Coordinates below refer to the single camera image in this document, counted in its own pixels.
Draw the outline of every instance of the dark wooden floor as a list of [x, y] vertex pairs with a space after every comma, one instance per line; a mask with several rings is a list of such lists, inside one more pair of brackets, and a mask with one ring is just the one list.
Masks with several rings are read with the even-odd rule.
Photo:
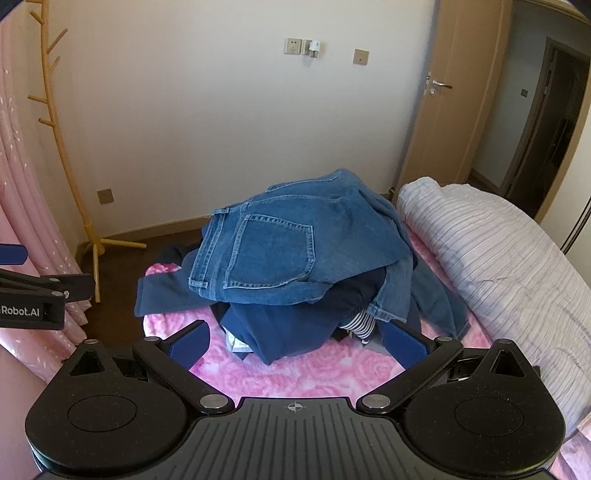
[[470, 175], [468, 177], [467, 182], [469, 185], [472, 185], [474, 188], [478, 189], [478, 190], [482, 190], [483, 192], [488, 192], [491, 193], [491, 190], [488, 186], [486, 186], [484, 183], [482, 183], [480, 180], [478, 180], [476, 177], [473, 177], [472, 175]]
[[[92, 301], [86, 311], [89, 338], [99, 339], [107, 347], [124, 347], [143, 338], [142, 319], [134, 316], [137, 282], [158, 254], [170, 244], [192, 244], [201, 238], [201, 230], [174, 233], [142, 240], [146, 250], [107, 247], [100, 263], [101, 303]], [[92, 256], [82, 261], [82, 271], [92, 272]]]

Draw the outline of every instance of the dark navy garment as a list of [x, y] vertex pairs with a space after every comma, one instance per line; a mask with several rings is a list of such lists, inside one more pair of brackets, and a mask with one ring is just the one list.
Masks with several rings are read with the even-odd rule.
[[385, 268], [378, 268], [347, 278], [335, 283], [315, 303], [232, 303], [220, 324], [270, 365], [284, 356], [321, 347], [339, 323], [367, 308], [385, 277]]
[[192, 251], [197, 250], [201, 246], [202, 240], [195, 242], [191, 245], [172, 244], [163, 249], [154, 263], [160, 263], [162, 265], [174, 264], [180, 265], [183, 259]]
[[184, 312], [215, 303], [200, 297], [189, 288], [187, 279], [198, 251], [189, 252], [183, 258], [180, 270], [176, 272], [156, 273], [138, 280], [138, 296], [134, 309], [136, 317], [152, 313]]

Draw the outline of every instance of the blue jeans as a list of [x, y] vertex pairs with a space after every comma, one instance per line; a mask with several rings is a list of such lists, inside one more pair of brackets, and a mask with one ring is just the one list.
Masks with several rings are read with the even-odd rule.
[[211, 301], [291, 305], [380, 267], [386, 279], [368, 313], [405, 321], [412, 291], [428, 320], [455, 338], [465, 333], [463, 302], [413, 251], [393, 205], [347, 170], [215, 210], [189, 287]]

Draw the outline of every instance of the wooden baseboard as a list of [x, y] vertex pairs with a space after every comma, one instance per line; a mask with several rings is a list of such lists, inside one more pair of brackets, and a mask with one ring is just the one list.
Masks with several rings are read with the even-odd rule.
[[[154, 238], [155, 236], [171, 235], [172, 233], [188, 232], [189, 230], [198, 230], [207, 225], [209, 215], [197, 218], [190, 218], [188, 220], [179, 220], [177, 222], [162, 223], [161, 225], [153, 225], [145, 228], [138, 228], [137, 230], [130, 230], [129, 232], [116, 233], [108, 235], [105, 238], [111, 240], [124, 240], [127, 242], [138, 242]], [[74, 258], [80, 265], [82, 257], [85, 253], [90, 251], [90, 243], [83, 242], [76, 247]]]
[[394, 197], [394, 189], [390, 189], [388, 193], [380, 193], [381, 197], [384, 197], [387, 201], [391, 202]]
[[497, 185], [492, 183], [489, 179], [487, 179], [482, 173], [478, 173], [476, 170], [472, 169], [470, 171], [470, 176], [474, 177], [480, 183], [484, 184], [484, 186], [488, 188], [491, 191], [491, 193], [502, 196], [501, 189]]

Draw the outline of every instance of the wooden door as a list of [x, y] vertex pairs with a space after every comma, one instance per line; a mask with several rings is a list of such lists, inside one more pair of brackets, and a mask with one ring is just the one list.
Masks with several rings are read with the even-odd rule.
[[511, 4], [440, 1], [428, 83], [396, 193], [420, 177], [432, 177], [441, 185], [468, 178], [501, 75]]

